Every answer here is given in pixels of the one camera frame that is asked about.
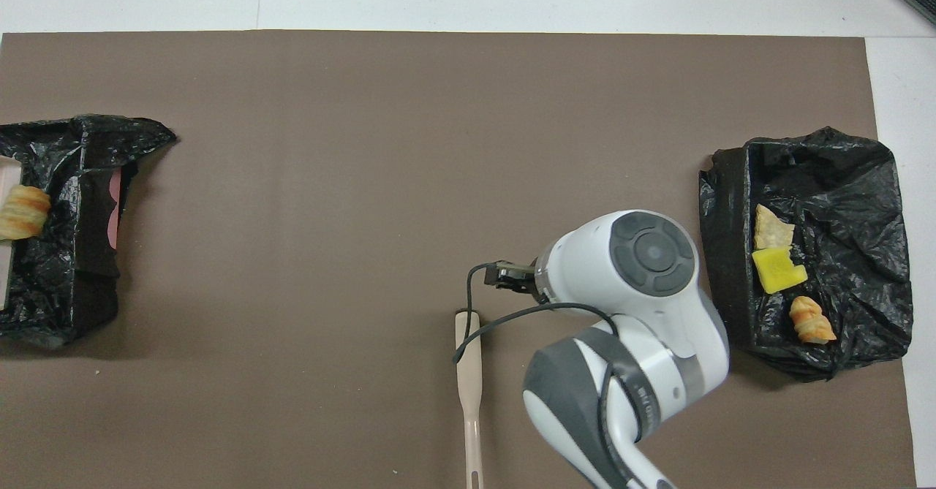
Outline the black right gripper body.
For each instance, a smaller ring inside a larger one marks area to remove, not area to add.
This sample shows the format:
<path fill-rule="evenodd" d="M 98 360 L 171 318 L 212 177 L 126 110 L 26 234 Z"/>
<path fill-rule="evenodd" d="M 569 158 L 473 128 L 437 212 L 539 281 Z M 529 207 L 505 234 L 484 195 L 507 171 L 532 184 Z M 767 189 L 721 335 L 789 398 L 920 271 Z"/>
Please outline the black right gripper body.
<path fill-rule="evenodd" d="M 514 265 L 515 285 L 514 292 L 522 295 L 541 296 L 542 292 L 536 281 L 538 259 L 533 259 L 528 265 Z"/>

